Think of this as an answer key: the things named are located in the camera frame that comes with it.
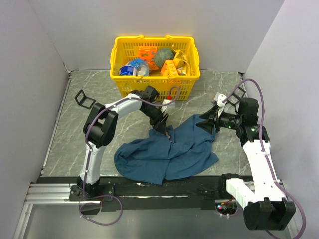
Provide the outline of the blue t-shirt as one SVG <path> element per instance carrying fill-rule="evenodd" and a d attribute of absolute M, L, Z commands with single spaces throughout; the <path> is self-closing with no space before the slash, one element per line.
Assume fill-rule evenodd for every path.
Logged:
<path fill-rule="evenodd" d="M 218 157 L 212 152 L 216 132 L 197 127 L 201 121 L 199 115 L 192 115 L 177 128 L 168 126 L 173 143 L 154 129 L 147 138 L 124 143 L 114 155 L 117 171 L 125 178 L 157 185 L 205 171 Z"/>

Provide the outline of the orange leaf brooch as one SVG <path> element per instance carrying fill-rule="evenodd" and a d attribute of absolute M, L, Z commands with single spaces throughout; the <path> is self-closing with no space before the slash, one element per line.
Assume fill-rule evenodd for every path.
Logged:
<path fill-rule="evenodd" d="M 169 139 L 170 143 L 173 143 L 173 140 L 172 140 L 171 136 L 167 132 L 166 132 L 166 136 Z"/>

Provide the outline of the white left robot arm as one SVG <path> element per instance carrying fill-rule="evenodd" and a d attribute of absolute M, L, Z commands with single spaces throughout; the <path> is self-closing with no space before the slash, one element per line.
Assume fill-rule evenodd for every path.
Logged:
<path fill-rule="evenodd" d="M 122 117 L 141 111 L 150 119 L 152 128 L 162 134 L 166 133 L 166 104 L 155 104 L 158 91 L 151 86 L 145 90 L 133 90 L 124 98 L 110 104 L 96 103 L 85 122 L 86 156 L 77 187 L 87 200 L 94 200 L 99 195 L 100 167 L 106 146 L 114 138 L 118 120 Z"/>

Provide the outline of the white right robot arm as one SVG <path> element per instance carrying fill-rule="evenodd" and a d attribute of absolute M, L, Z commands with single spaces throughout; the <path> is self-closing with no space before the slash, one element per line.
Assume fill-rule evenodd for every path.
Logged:
<path fill-rule="evenodd" d="M 226 96 L 218 93 L 213 107 L 200 115 L 203 121 L 197 126 L 208 133 L 218 132 L 222 127 L 236 131 L 250 165 L 254 189 L 251 190 L 238 174 L 227 173 L 219 179 L 218 194 L 225 199 L 232 196 L 239 203 L 247 229 L 282 231 L 294 216 L 296 206 L 277 186 L 279 181 L 271 162 L 270 139 L 265 127 L 258 124 L 258 101 L 240 99 L 235 114 L 224 111 L 227 103 Z"/>

